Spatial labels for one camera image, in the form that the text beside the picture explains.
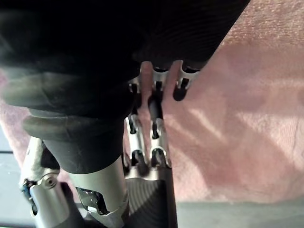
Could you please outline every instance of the pink towel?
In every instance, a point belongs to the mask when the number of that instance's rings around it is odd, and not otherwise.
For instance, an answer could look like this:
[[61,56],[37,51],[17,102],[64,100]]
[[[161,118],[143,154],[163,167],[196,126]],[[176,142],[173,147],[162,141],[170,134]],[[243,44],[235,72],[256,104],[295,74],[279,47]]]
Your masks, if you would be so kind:
[[[269,203],[304,193],[303,11],[302,0],[252,0],[183,102],[172,98],[173,65],[163,109],[178,201]],[[140,110],[146,139],[150,69],[144,65]],[[20,165],[27,114],[0,101]]]

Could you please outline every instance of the prosthetic hand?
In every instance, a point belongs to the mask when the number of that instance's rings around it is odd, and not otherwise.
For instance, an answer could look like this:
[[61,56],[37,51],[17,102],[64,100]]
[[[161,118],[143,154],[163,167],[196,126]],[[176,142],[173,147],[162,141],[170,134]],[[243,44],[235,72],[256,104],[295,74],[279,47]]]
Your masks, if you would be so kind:
[[[112,189],[115,195],[119,195],[119,191],[125,193],[122,205],[115,211],[108,211],[102,187],[94,190],[77,188],[81,203],[89,215],[106,227],[177,227],[172,164],[161,103],[157,97],[150,97],[149,108],[149,153],[146,151],[142,125],[136,109],[126,118],[130,155],[124,152],[117,162],[117,166],[123,165],[126,185],[122,184],[119,190]],[[31,204],[31,215],[37,228],[100,227],[102,224],[82,218],[69,187],[57,181],[58,174],[59,164],[54,156],[41,139],[32,137],[19,185]],[[86,180],[88,183],[94,181],[95,185],[99,184],[95,179]]]

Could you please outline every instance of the gray floor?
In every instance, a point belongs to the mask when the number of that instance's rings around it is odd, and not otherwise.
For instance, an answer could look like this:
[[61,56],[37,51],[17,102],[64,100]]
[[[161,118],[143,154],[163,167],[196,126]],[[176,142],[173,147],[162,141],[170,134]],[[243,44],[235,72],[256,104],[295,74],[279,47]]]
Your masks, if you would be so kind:
[[[10,147],[0,131],[0,150]],[[12,154],[0,153],[0,227],[33,227],[29,205],[18,189],[20,169]],[[301,228],[304,198],[258,205],[177,203],[180,228]]]
[[10,145],[8,141],[6,140],[2,129],[0,128],[0,152],[1,151],[10,151]]

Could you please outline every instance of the silver metal component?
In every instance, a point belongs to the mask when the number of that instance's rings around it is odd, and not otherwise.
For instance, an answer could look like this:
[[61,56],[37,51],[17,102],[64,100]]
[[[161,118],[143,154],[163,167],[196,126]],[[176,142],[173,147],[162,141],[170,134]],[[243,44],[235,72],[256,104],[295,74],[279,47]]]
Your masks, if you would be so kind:
[[89,211],[89,213],[104,226],[108,228],[121,228],[125,225],[124,214],[129,214],[129,201],[127,195],[120,207],[115,211],[112,211],[106,215],[100,216],[95,210]]
[[130,171],[125,175],[126,179],[131,178],[140,178],[147,181],[155,181],[155,180],[163,180],[161,173],[158,168],[150,168],[149,172],[146,175],[141,175],[137,169],[137,167],[133,167]]
[[186,73],[182,69],[182,64],[180,65],[180,72],[178,76],[178,80],[176,81],[176,85],[179,89],[181,89],[182,84],[185,84],[184,89],[188,90],[193,82],[193,80],[198,76],[200,71],[196,71],[194,73]]
[[45,184],[33,185],[29,192],[38,209],[37,213],[31,212],[37,228],[58,227],[69,218],[69,206],[57,181],[52,188],[46,188]]
[[[153,124],[156,124],[156,131],[158,134],[158,137],[156,138],[153,136]],[[160,150],[164,155],[167,167],[172,168],[169,145],[168,145],[168,137],[163,119],[157,118],[154,123],[151,122],[150,140],[151,140],[150,160],[152,161],[153,156],[156,156],[155,151]]]
[[121,157],[100,171],[88,174],[70,173],[69,176],[75,187],[102,195],[109,213],[100,215],[96,209],[88,208],[96,220],[109,228],[121,228],[124,225],[122,217],[128,208],[128,199]]
[[168,70],[164,71],[164,70],[160,70],[158,68],[153,68],[153,73],[152,73],[153,90],[156,91],[159,89],[161,92],[163,92],[163,90],[166,86],[167,80],[168,80],[168,74],[169,74]]
[[139,75],[136,78],[133,78],[132,80],[129,81],[129,88],[131,92],[133,91],[133,85],[136,86],[136,92],[138,94],[141,93],[142,91],[142,87],[141,87],[141,73],[139,73]]
[[45,175],[41,180],[38,181],[38,185],[42,185],[45,189],[51,189],[57,184],[57,176],[52,174]]
[[46,149],[46,146],[41,139],[31,137],[19,181],[19,186],[21,188],[25,179],[30,181],[39,181],[46,174],[59,174],[60,170],[53,170],[41,166],[42,153],[44,149]]
[[143,156],[144,162],[147,165],[146,147],[143,139],[143,126],[138,118],[138,115],[132,114],[125,119],[130,142],[130,160],[134,152]]

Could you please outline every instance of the prosthetic arm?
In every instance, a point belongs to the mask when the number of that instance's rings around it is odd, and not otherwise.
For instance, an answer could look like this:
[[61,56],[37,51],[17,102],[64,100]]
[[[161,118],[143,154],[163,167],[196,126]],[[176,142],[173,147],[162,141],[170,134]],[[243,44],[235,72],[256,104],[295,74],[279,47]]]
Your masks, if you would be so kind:
[[[177,226],[161,111],[168,71],[183,61],[173,94],[180,101],[248,2],[1,1],[0,67],[9,79],[3,98],[31,113],[20,187],[38,227]],[[153,65],[150,153],[133,109],[134,97],[141,104],[143,61]],[[79,216],[56,180],[59,167],[94,219]]]

